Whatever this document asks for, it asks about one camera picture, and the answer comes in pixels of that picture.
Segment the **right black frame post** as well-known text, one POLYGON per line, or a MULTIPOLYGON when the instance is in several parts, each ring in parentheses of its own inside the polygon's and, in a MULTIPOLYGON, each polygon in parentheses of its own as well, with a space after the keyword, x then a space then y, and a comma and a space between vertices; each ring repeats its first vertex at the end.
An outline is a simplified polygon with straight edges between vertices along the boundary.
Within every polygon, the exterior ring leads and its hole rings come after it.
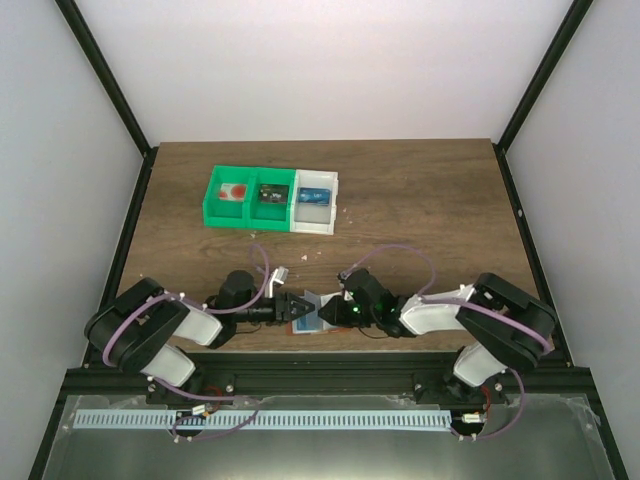
POLYGON ((571 2, 497 142, 500 151, 507 152, 512 146, 593 3, 593 0, 574 0, 571 2))

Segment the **white bin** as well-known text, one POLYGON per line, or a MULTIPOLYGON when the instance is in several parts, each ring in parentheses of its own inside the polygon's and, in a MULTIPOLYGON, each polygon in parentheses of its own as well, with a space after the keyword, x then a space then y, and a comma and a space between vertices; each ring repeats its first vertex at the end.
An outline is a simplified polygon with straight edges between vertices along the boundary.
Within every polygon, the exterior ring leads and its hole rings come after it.
POLYGON ((337 172, 298 169, 292 192, 290 231, 333 235, 338 189, 337 172))

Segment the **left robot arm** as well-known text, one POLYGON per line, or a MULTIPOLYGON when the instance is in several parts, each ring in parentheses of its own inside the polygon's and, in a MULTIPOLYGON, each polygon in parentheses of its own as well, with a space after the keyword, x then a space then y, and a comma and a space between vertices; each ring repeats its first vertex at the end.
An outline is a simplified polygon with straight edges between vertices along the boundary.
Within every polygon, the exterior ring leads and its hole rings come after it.
POLYGON ((106 366, 143 374, 181 403, 210 401, 214 397, 204 387, 203 368, 170 340, 217 349, 238 334, 242 323, 279 326, 315 312, 314 303, 277 290, 287 273, 284 267, 266 271, 257 286, 252 274, 235 270, 203 304, 144 278, 96 312, 84 334, 106 366))

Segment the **black card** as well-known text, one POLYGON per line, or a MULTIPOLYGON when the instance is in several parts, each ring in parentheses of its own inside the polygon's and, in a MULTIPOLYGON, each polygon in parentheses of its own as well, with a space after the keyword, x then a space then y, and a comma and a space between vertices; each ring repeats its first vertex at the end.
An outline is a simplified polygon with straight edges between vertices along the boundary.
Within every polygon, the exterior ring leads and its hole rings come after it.
POLYGON ((282 184, 260 184, 258 200, 262 204, 287 204, 289 202, 289 186, 282 184))

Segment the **black aluminium front rail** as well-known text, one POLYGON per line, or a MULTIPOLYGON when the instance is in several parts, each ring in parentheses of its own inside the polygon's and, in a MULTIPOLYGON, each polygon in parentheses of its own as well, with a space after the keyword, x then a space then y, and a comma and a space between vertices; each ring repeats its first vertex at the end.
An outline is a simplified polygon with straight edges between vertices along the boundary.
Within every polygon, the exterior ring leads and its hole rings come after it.
POLYGON ((496 374, 478 388, 457 386, 452 352, 194 353, 196 393, 270 396, 382 395, 410 398, 445 409, 478 406, 484 394, 497 404, 520 391, 597 398, 589 369, 558 355, 519 375, 496 374))

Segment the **blue card in bin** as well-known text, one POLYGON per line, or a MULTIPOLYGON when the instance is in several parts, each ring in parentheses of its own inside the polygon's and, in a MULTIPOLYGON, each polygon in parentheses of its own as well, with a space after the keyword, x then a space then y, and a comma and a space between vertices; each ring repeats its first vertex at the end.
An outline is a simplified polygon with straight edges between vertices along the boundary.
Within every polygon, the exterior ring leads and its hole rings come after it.
POLYGON ((297 202, 302 205, 329 206, 331 204, 332 191, 326 188, 300 187, 297 194, 297 202))

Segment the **green bin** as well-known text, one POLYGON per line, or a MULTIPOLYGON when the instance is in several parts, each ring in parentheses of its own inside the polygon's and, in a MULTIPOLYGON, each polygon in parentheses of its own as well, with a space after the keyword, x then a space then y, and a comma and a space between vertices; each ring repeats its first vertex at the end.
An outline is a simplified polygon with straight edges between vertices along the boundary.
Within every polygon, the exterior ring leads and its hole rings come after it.
POLYGON ((248 190, 248 225, 254 230, 288 232, 296 171, 254 167, 248 190))
POLYGON ((216 165, 203 199, 203 222, 210 228, 247 228, 254 169, 216 165))

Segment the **green bin middle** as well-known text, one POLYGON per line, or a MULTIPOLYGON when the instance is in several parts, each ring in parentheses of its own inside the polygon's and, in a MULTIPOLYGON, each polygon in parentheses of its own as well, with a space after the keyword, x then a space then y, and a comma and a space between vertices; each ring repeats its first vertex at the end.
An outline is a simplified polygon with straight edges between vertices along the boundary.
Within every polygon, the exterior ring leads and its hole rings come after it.
POLYGON ((248 225, 254 230, 288 232, 296 171, 254 167, 248 190, 248 225))

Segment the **green bin left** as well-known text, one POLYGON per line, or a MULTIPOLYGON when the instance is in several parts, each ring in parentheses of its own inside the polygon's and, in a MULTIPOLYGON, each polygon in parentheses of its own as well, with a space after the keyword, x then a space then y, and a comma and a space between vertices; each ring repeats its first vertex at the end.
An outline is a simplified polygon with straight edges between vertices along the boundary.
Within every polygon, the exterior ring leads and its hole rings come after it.
POLYGON ((203 222, 210 228, 247 228, 254 169, 216 165, 203 199, 203 222))

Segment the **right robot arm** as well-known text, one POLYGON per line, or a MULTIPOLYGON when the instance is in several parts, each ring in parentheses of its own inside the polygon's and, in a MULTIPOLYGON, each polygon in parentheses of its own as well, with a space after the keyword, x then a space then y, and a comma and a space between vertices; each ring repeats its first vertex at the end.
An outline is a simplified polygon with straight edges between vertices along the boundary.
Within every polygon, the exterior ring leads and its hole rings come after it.
POLYGON ((440 331, 466 331, 464 347, 444 378, 447 396, 472 399, 490 378, 511 369, 537 367, 552 350, 556 312, 493 273, 475 283, 438 294, 395 296, 366 269, 342 276, 343 291, 319 309, 319 317, 339 328, 376 327, 392 338, 417 338, 440 331))

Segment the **light blue credit card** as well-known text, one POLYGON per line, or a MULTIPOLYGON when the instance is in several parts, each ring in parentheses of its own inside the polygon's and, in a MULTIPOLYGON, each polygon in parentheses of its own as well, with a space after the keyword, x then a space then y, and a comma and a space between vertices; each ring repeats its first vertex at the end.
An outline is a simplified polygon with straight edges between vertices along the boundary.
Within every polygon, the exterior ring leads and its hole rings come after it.
POLYGON ((332 294, 318 295, 311 291, 305 290, 303 299, 312 303, 315 310, 303 317, 300 317, 292 323, 292 333, 294 335, 303 334, 319 334, 328 332, 332 326, 319 317, 319 309, 326 305, 332 298, 332 294))

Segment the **black frame post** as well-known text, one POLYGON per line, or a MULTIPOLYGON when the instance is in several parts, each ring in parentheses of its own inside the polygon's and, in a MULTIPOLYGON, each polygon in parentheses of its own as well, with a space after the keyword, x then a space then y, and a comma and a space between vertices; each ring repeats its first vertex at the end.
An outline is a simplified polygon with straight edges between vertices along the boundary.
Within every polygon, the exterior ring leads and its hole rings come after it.
POLYGON ((77 2, 73 0, 55 0, 55 4, 69 26, 137 150, 143 157, 147 156, 151 151, 151 146, 77 2))
POLYGON ((507 152, 512 146, 593 3, 593 0, 574 0, 571 2, 497 142, 500 151, 507 152))

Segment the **red white card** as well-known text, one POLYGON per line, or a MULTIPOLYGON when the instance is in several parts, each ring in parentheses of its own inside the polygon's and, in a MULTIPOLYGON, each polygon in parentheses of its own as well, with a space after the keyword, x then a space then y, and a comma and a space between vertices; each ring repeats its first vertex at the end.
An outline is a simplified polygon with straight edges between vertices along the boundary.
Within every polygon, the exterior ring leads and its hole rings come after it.
POLYGON ((243 202, 246 191, 247 185, 244 183, 222 183, 218 190, 218 198, 221 201, 243 202))

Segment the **left black frame post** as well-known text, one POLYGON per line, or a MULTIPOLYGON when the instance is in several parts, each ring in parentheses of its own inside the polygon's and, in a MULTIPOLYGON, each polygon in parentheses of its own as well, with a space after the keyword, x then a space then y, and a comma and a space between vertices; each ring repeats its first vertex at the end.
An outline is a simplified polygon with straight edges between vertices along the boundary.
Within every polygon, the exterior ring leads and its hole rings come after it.
POLYGON ((55 4, 69 26, 137 150, 143 157, 147 156, 151 151, 151 146, 77 2, 73 0, 55 0, 55 4))

